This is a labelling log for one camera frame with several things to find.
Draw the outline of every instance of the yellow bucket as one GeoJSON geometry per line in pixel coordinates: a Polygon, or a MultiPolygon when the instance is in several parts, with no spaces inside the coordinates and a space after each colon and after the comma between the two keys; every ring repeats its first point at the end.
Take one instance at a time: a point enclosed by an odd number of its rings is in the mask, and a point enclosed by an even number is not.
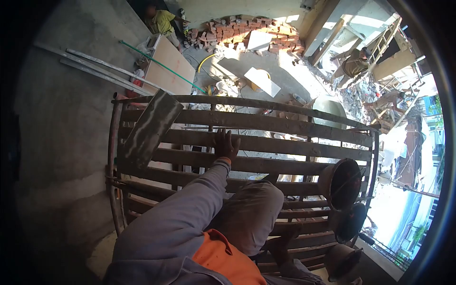
{"type": "MultiPolygon", "coordinates": [[[[261,73],[264,74],[264,77],[266,77],[266,75],[268,76],[269,79],[271,79],[271,76],[269,75],[269,73],[266,71],[266,70],[263,70],[263,69],[257,69],[258,71],[260,71],[261,73]]],[[[263,92],[263,89],[261,89],[260,87],[258,87],[258,85],[256,85],[255,83],[253,82],[250,82],[250,85],[252,87],[252,89],[255,91],[255,92],[263,92]]]]}

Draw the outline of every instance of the green pipe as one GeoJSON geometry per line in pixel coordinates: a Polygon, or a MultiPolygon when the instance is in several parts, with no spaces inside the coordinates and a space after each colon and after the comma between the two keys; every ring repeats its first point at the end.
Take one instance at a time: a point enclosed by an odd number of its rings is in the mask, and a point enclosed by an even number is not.
{"type": "Polygon", "coordinates": [[[188,80],[185,79],[184,77],[180,76],[179,74],[177,74],[177,73],[175,73],[174,71],[170,70],[168,67],[166,67],[166,66],[164,66],[163,64],[161,64],[161,62],[156,61],[155,59],[151,58],[150,56],[148,56],[147,54],[143,53],[142,51],[140,51],[140,50],[138,50],[138,49],[132,47],[132,46],[129,45],[128,43],[124,42],[123,40],[120,40],[120,43],[123,43],[123,44],[126,45],[127,47],[134,49],[135,51],[139,52],[140,54],[142,54],[143,56],[147,57],[147,58],[150,59],[151,61],[160,64],[161,66],[163,66],[164,68],[168,69],[169,71],[171,71],[171,72],[174,73],[175,75],[179,76],[180,78],[184,79],[185,81],[187,81],[188,83],[190,83],[190,84],[193,85],[194,87],[198,88],[201,92],[206,93],[206,91],[202,90],[201,88],[199,88],[199,87],[196,86],[195,84],[191,83],[190,81],[188,81],[188,80]]]}

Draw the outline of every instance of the wooden ladder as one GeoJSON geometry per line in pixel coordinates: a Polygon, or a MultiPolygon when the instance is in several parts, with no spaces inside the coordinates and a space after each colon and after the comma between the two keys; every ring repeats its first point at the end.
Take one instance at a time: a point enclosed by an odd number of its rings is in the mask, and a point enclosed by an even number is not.
{"type": "Polygon", "coordinates": [[[380,34],[380,36],[378,37],[377,42],[375,43],[375,48],[371,51],[372,55],[369,58],[369,61],[371,59],[373,60],[371,65],[376,64],[377,61],[379,60],[379,58],[382,57],[383,53],[388,48],[389,43],[392,41],[394,35],[396,34],[401,21],[402,21],[402,18],[399,17],[391,25],[386,27],[386,29],[380,34]]]}

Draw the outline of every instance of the hand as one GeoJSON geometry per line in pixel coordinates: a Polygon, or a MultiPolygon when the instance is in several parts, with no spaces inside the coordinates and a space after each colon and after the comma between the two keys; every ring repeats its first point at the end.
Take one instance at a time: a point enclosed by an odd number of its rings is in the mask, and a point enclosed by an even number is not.
{"type": "Polygon", "coordinates": [[[363,285],[363,280],[361,279],[361,277],[358,277],[355,280],[353,280],[353,282],[351,282],[350,285],[363,285]]]}
{"type": "Polygon", "coordinates": [[[239,146],[241,145],[241,138],[238,138],[234,144],[231,142],[231,131],[229,130],[227,133],[226,129],[218,129],[217,133],[215,134],[214,138],[214,152],[217,158],[219,157],[227,157],[231,161],[233,161],[236,156],[238,155],[239,146]]]}

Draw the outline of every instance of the orange shirt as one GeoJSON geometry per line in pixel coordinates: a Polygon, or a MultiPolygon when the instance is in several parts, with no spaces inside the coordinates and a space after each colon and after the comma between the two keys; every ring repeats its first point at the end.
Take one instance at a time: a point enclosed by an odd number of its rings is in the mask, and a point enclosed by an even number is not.
{"type": "Polygon", "coordinates": [[[233,285],[266,285],[256,264],[215,229],[204,232],[204,242],[192,260],[222,274],[233,285]]]}

